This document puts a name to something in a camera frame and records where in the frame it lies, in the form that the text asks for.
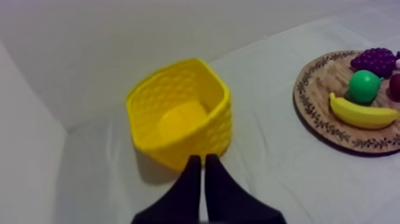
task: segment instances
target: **purple grapes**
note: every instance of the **purple grapes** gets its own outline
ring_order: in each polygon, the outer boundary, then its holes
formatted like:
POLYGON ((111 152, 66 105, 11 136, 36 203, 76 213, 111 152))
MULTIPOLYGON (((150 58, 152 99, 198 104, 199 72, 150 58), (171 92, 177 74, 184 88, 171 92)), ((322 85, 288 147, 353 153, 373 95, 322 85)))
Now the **purple grapes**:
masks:
POLYGON ((351 67, 357 70, 372 71, 379 77, 390 78, 396 69, 396 58, 400 58, 400 52, 395 57, 392 51, 386 48, 373 48, 364 51, 351 61, 351 67))

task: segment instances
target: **basket rim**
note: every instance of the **basket rim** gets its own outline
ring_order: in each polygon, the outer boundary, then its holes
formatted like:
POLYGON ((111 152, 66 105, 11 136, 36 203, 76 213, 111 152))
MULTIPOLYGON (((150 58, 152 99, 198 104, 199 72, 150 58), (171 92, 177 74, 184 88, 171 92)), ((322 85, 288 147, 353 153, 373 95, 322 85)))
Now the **basket rim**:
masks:
POLYGON ((226 104, 228 104, 229 101, 230 101, 230 92, 229 92, 227 85, 221 80, 221 78, 215 73, 215 71, 201 58, 189 58, 187 60, 181 60, 181 61, 178 61, 168 67, 159 69, 159 70, 153 72, 152 76, 146 77, 142 81, 140 81, 126 96, 126 108, 127 108, 127 113, 128 113, 128 117, 129 117, 130 131, 132 133, 133 143, 141 151, 159 151, 159 150, 166 149, 166 148, 168 148, 172 145, 175 145, 178 142, 186 139, 187 137, 191 136, 194 132, 205 128, 207 126, 207 124, 210 123, 210 121, 214 120, 217 117, 217 115, 220 113, 220 111, 223 110, 224 106, 226 104), (168 142, 165 142, 163 144, 155 145, 152 147, 146 146, 145 144, 143 144, 140 141, 140 138, 138 137, 138 133, 135 131, 135 127, 133 126, 132 99, 133 99, 135 92, 139 88, 141 88, 143 85, 146 85, 147 83, 149 83, 149 81, 151 79, 153 79, 154 77, 161 75, 163 71, 168 70, 170 67, 176 66, 179 64, 189 63, 192 61, 195 63, 200 63, 202 66, 204 66, 204 68, 207 69, 207 71, 213 76, 213 78, 220 84, 220 86, 223 89, 223 99, 218 103, 218 105, 215 107, 215 109, 213 109, 207 115, 207 118, 204 121, 202 121, 199 125, 196 125, 193 128, 191 128, 190 131, 188 131, 186 134, 184 134, 178 138, 172 139, 168 142))

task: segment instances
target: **basket bottom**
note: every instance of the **basket bottom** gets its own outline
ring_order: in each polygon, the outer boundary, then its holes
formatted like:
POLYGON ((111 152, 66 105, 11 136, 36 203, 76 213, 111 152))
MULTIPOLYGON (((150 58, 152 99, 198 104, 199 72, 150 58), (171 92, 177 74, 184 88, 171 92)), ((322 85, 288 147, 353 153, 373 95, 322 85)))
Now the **basket bottom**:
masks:
POLYGON ((189 101, 172 108, 158 122, 158 131, 165 140, 176 139, 199 125, 207 112, 199 101, 189 101))

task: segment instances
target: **red fruit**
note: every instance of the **red fruit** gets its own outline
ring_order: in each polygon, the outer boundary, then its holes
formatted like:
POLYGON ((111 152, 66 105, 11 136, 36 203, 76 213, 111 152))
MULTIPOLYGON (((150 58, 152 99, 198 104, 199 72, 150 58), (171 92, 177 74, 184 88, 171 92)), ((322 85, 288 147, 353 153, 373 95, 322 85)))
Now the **red fruit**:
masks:
POLYGON ((390 94, 396 100, 400 99, 400 74, 394 74, 389 81, 390 94))

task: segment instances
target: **plastic fruit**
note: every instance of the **plastic fruit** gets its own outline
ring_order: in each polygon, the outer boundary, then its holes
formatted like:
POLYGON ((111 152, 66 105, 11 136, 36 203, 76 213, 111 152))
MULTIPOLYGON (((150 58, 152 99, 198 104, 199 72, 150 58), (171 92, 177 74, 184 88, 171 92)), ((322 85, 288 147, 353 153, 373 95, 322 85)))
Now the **plastic fruit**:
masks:
POLYGON ((349 83, 348 94, 350 99, 359 104, 371 102, 378 94, 382 80, 367 70, 354 73, 349 83))
POLYGON ((400 74, 394 74, 389 81, 390 94, 396 100, 400 100, 400 74))
POLYGON ((391 108, 360 106, 342 97, 336 98, 334 93, 331 93, 329 97, 330 107, 334 114, 356 127, 380 129, 392 124, 399 116, 398 112, 391 108))
POLYGON ((396 57, 386 48, 373 48, 364 51, 351 61, 351 66, 357 70, 372 71, 379 77, 390 78, 396 69, 396 57))

